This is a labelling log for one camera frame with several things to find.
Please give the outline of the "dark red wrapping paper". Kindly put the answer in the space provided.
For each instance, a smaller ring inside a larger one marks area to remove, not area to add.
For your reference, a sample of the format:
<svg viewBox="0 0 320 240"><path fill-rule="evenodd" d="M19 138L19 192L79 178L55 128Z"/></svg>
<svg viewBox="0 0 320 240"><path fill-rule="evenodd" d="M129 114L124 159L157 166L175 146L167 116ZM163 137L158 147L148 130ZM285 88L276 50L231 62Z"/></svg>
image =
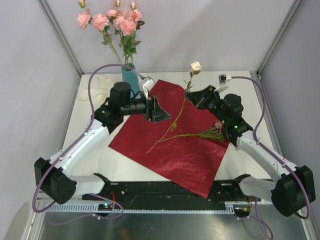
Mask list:
<svg viewBox="0 0 320 240"><path fill-rule="evenodd" d="M179 114L184 89L177 84L158 80L150 94L158 98L159 105L171 115L171 119L151 123L142 115L132 115L109 147L201 197L208 196L230 144L196 136L178 137L158 143L147 153ZM199 110L185 100L177 128L169 131L164 139L201 133L213 127L216 121L219 120L208 110Z"/></svg>

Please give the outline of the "cream ribbon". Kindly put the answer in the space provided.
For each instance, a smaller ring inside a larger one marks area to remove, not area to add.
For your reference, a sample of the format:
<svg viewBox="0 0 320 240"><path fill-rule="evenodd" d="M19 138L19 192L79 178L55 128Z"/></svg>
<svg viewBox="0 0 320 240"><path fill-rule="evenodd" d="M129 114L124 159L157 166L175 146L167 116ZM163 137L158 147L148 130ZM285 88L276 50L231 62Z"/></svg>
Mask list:
<svg viewBox="0 0 320 240"><path fill-rule="evenodd" d="M100 76L98 78L98 87L93 87L90 89L91 92L91 100L94 101L102 101L105 100L110 95L110 90L114 85L114 82L110 78L105 78ZM78 94L77 99L81 102L89 101L89 90L84 89Z"/></svg>

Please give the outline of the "pink rose stem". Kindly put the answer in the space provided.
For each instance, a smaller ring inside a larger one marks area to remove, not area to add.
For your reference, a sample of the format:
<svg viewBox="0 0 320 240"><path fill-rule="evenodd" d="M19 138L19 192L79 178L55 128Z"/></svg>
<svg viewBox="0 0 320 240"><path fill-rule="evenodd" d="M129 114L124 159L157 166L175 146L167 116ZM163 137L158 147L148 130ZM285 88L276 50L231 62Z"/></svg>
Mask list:
<svg viewBox="0 0 320 240"><path fill-rule="evenodd" d="M83 31L88 26L92 26L94 30L102 34L102 44L104 46L109 46L111 51L116 55L116 58L119 61L119 63L122 64L123 61L121 60L113 45L112 34L109 33L109 30L113 25L114 20L121 15L119 11L121 1L114 1L115 9L108 10L106 13L97 13L95 15L92 15L91 10L87 7L87 3L85 0L78 0L77 4L83 10L83 12L77 15L77 26Z"/></svg>
<svg viewBox="0 0 320 240"><path fill-rule="evenodd" d="M127 11L133 11L133 18L127 17ZM120 43L123 49L124 64L134 64L134 55L137 53L137 46L141 43L137 40L137 30L141 29L141 26L145 24L142 20L143 15L138 9L137 1L134 0L130 3L129 10L126 10L121 15L122 20L120 22L121 40Z"/></svg>
<svg viewBox="0 0 320 240"><path fill-rule="evenodd" d="M116 36L119 37L119 48L122 49L122 45L121 45L121 31L120 31L120 23L122 21L122 17L121 15L124 13L124 12L121 12L120 10L120 6L118 8L118 10L120 11L120 16L118 16L114 21L113 21L113 28L114 28L114 34Z"/></svg>

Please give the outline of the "cream single rose stem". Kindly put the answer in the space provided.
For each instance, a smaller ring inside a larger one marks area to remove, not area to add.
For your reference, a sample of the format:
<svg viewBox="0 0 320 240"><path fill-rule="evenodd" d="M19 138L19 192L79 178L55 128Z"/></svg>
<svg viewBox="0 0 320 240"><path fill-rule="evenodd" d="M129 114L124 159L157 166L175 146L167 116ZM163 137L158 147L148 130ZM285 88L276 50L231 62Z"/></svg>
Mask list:
<svg viewBox="0 0 320 240"><path fill-rule="evenodd" d="M134 12L133 12L132 10L128 10L128 11L126 12L126 16L127 16L128 18L133 18L133 15L134 15Z"/></svg>

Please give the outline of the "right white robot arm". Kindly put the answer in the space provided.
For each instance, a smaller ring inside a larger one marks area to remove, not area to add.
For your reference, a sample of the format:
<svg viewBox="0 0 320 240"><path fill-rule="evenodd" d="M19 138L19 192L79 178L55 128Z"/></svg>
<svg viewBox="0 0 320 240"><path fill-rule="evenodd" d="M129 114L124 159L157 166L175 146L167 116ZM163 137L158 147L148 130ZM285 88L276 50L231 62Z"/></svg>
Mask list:
<svg viewBox="0 0 320 240"><path fill-rule="evenodd" d="M271 181L244 174L230 188L231 196L242 201L254 196L273 203L286 217L307 209L310 218L311 203L316 199L314 175L306 165L297 166L267 146L244 120L242 98L229 93L224 98L209 85L203 90L188 92L185 97L199 110L207 110L222 122L222 136L254 159L271 177Z"/></svg>

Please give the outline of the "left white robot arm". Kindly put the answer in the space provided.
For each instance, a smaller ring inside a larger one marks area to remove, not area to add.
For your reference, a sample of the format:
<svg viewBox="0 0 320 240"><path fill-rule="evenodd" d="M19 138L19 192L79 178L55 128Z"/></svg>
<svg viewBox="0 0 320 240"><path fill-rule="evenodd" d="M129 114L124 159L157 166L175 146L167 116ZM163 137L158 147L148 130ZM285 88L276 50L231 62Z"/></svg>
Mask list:
<svg viewBox="0 0 320 240"><path fill-rule="evenodd" d="M75 176L73 173L83 157L97 144L108 138L123 123L125 116L142 115L147 121L158 123L170 119L156 96L133 98L131 86L117 82L110 89L105 103L95 110L87 127L60 152L48 160L39 158L34 164L37 189L62 205L74 195L94 194L105 200L111 188L98 173Z"/></svg>

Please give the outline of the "teal conical vase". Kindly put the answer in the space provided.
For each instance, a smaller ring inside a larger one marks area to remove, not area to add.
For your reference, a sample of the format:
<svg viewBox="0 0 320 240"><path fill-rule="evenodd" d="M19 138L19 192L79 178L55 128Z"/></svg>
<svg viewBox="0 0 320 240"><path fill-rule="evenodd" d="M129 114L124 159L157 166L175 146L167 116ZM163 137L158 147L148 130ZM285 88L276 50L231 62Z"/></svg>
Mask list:
<svg viewBox="0 0 320 240"><path fill-rule="evenodd" d="M126 66L129 66L130 68L121 68L122 80L130 84L131 89L136 93L140 90L138 75L132 71L132 69L136 68L132 63L127 63Z"/></svg>

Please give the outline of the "dark mauve rose stem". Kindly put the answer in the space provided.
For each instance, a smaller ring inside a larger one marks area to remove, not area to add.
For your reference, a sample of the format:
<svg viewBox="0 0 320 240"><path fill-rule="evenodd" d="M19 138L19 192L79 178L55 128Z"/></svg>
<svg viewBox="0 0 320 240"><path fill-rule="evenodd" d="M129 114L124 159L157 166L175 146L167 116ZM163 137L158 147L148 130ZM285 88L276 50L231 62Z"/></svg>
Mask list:
<svg viewBox="0 0 320 240"><path fill-rule="evenodd" d="M162 142L173 140L176 138L185 138L185 137L199 137L206 140L217 140L219 142L223 142L225 140L222 134L223 123L224 121L221 122L217 120L214 123L214 125L208 130L202 131L200 133L178 134L166 139L162 139L159 142L162 143Z"/></svg>

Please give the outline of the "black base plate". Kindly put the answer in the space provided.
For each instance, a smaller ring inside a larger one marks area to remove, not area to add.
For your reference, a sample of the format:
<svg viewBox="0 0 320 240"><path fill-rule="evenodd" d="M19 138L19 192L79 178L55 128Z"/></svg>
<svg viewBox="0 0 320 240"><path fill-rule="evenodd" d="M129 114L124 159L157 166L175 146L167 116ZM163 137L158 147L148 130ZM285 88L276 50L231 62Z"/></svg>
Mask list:
<svg viewBox="0 0 320 240"><path fill-rule="evenodd" d="M213 206L221 207L227 202L247 202L239 187L236 187L231 180L216 180L213 182L208 196L202 197L186 188L171 181L122 181L107 182L102 190L93 196L84 194L85 201L100 201L100 197L116 201L123 208L150 207L169 208L179 210L196 210Z"/></svg>

